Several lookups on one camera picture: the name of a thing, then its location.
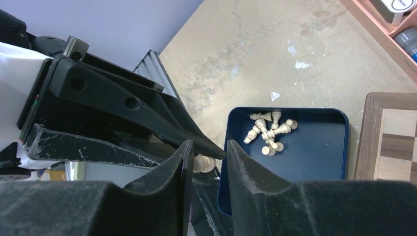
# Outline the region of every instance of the chessboard square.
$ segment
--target chessboard square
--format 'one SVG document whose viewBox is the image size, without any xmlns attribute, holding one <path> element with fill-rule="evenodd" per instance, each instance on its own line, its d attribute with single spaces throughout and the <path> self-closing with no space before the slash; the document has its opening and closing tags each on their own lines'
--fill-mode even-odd
<svg viewBox="0 0 417 236">
<path fill-rule="evenodd" d="M 382 134 L 381 156 L 397 159 L 413 159 L 415 137 Z"/>
<path fill-rule="evenodd" d="M 410 182 L 417 184 L 417 162 L 411 164 Z"/>
<path fill-rule="evenodd" d="M 381 156 L 378 166 L 379 179 L 410 181 L 412 161 Z"/>
<path fill-rule="evenodd" d="M 384 109 L 383 133 L 416 136 L 417 111 Z"/>
<path fill-rule="evenodd" d="M 413 161 L 417 162 L 417 137 L 414 138 Z"/>
</svg>

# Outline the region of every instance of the beige tabletop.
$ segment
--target beige tabletop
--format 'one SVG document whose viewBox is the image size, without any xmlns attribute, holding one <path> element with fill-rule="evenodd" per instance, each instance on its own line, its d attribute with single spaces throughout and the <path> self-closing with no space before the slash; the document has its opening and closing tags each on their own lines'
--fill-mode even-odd
<svg viewBox="0 0 417 236">
<path fill-rule="evenodd" d="M 234 107 L 344 111 L 349 178 L 366 95 L 417 92 L 337 0 L 205 0 L 161 60 L 195 122 L 221 147 Z"/>
</svg>

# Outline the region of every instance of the circular logo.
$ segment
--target circular logo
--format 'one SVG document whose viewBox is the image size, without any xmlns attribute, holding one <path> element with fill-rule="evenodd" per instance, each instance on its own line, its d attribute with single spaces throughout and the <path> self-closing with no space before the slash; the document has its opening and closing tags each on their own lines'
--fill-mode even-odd
<svg viewBox="0 0 417 236">
<path fill-rule="evenodd" d="M 391 7 L 397 11 L 409 10 L 414 5 L 415 0 L 393 0 Z"/>
</svg>

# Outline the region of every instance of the wooden chessboard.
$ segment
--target wooden chessboard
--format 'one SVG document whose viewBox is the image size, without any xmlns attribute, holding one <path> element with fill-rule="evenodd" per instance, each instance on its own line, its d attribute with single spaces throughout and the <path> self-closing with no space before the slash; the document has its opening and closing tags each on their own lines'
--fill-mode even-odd
<svg viewBox="0 0 417 236">
<path fill-rule="evenodd" d="M 417 184 L 417 94 L 368 94 L 355 179 Z"/>
</svg>

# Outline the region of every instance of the dark blue plastic tray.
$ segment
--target dark blue plastic tray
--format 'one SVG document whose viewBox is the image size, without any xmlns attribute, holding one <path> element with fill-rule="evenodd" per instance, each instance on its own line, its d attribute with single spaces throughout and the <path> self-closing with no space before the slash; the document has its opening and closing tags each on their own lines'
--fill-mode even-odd
<svg viewBox="0 0 417 236">
<path fill-rule="evenodd" d="M 279 124 L 294 119 L 298 128 L 275 137 L 284 144 L 283 152 L 265 156 L 261 149 L 266 144 L 260 135 L 250 144 L 245 144 L 243 139 L 255 124 L 249 118 L 251 114 L 276 109 L 282 112 Z M 235 140 L 254 160 L 290 182 L 337 180 L 345 179 L 347 175 L 349 119 L 337 109 L 237 107 L 229 114 L 227 140 Z M 222 162 L 217 203 L 224 214 L 232 215 L 227 159 Z"/>
</svg>

